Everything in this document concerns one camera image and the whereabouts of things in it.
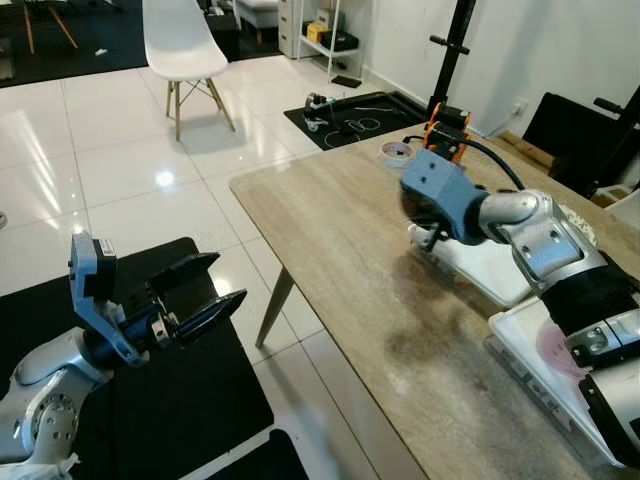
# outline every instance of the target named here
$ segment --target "wooden table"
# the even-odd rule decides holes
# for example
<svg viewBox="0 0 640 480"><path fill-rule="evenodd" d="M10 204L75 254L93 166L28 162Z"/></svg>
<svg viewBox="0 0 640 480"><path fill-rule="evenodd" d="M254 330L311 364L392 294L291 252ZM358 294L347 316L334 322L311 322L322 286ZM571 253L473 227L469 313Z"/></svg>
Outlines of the wooden table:
<svg viewBox="0 0 640 480"><path fill-rule="evenodd" d="M420 131L395 132L232 181L283 265L266 320L275 318L295 282L432 480L637 479L629 469L587 468L576 460L486 351L486 315L409 248L399 174L376 156L384 141ZM640 277L637 232L495 150L528 188L550 193L583 216L598 246ZM511 188L508 177L473 150L463 165L489 190Z"/></svg>

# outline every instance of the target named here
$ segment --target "chair leg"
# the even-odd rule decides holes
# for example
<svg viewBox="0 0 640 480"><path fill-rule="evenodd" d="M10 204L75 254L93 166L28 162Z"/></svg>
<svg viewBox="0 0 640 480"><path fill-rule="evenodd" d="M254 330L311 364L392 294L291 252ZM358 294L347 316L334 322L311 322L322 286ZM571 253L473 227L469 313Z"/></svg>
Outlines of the chair leg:
<svg viewBox="0 0 640 480"><path fill-rule="evenodd" d="M213 99L218 104L218 108L220 110L222 110L222 113L224 114L225 118L227 119L227 122L229 122L229 126L231 127L231 130L235 132L236 131L236 127L233 124L233 121L231 120L231 117L229 116L229 112L227 112L227 108L224 106L224 103L222 102L222 97L218 93L218 90L216 89L216 86L213 84L213 80L211 80L210 78L207 78L206 82L207 82L207 86L209 87L209 91L211 92L211 95L213 96Z"/></svg>
<svg viewBox="0 0 640 480"><path fill-rule="evenodd" d="M167 117L171 115L171 94L173 93L173 82L169 80L167 84Z"/></svg>
<svg viewBox="0 0 640 480"><path fill-rule="evenodd" d="M29 48L31 49L31 55L35 53L33 48L33 34L31 33L31 18L29 18L29 9L27 4L24 4L24 21L27 24L27 37L29 37Z"/></svg>
<svg viewBox="0 0 640 480"><path fill-rule="evenodd" d="M173 82L176 92L176 141L180 141L180 82Z"/></svg>
<svg viewBox="0 0 640 480"><path fill-rule="evenodd" d="M49 5L49 11L51 12L51 15L53 15L53 18L56 19L56 22L58 22L58 25L60 25L60 28L62 29L62 31L64 32L64 34L67 36L67 38L69 39L69 41L71 42L71 45L73 45L73 48L78 48L78 45L76 45L75 40L73 39L73 37L71 36L71 34L69 33L69 30L67 30L67 27L65 26L65 24L62 22L62 19L60 18L60 16L58 15L58 12L55 11L55 9Z"/></svg>

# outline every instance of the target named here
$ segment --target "black rug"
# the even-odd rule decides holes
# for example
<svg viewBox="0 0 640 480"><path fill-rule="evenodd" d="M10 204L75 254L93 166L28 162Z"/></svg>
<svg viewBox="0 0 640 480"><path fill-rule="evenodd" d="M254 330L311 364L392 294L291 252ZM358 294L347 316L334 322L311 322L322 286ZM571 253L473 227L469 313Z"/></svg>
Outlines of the black rug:
<svg viewBox="0 0 640 480"><path fill-rule="evenodd" d="M314 114L328 125L316 132L307 127L303 112L298 108L284 114L325 151L427 121L426 110L398 92L360 95L318 109Z"/></svg>
<svg viewBox="0 0 640 480"><path fill-rule="evenodd" d="M147 65L142 0L120 0L122 8L117 11L99 0L93 6L89 0L72 2L29 2L34 55L29 50L22 4L0 6L0 45L6 50L6 42L11 42L15 70L14 78L0 80L0 88ZM77 50L49 13L49 5L60 14L78 44ZM220 38L218 34L214 37L219 44L228 39L226 32L220 32ZM231 60L279 54L277 29L265 30L263 43L258 45L255 32L245 28L238 43L239 49L231 50L239 51L239 57L234 55ZM96 56L99 49L106 49L107 53Z"/></svg>
<svg viewBox="0 0 640 480"><path fill-rule="evenodd" d="M308 480L289 435L272 430L269 441L208 480Z"/></svg>
<svg viewBox="0 0 640 480"><path fill-rule="evenodd" d="M193 240L185 238L119 259L116 301L132 285L195 252ZM210 277L203 275L171 294L166 305L188 316L212 295ZM0 298L0 398L24 355L73 326L84 326L70 297L69 280L62 277ZM273 422L251 363L231 322L225 321L184 350L156 352L142 368L118 370L114 382L93 392L82 408L74 443L82 463L71 474L77 479L174 480Z"/></svg>

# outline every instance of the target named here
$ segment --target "yellow box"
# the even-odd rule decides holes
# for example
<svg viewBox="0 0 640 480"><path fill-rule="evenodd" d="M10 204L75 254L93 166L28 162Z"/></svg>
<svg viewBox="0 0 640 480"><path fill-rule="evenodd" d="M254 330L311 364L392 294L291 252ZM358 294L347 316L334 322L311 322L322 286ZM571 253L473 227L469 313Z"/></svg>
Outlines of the yellow box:
<svg viewBox="0 0 640 480"><path fill-rule="evenodd" d="M331 29L325 27L324 25L312 23L311 25L309 25L309 27L307 27L307 38L312 42L320 43L321 35L330 31Z"/></svg>

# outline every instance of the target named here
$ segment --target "roll of tape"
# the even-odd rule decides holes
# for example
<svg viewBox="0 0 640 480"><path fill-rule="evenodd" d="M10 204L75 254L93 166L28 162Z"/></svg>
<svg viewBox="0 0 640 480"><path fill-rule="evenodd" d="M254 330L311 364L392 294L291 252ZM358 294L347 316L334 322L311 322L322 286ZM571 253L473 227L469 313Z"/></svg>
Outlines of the roll of tape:
<svg viewBox="0 0 640 480"><path fill-rule="evenodd" d="M378 159L389 168L404 168L415 156L413 148L402 142L385 143L378 153Z"/></svg>

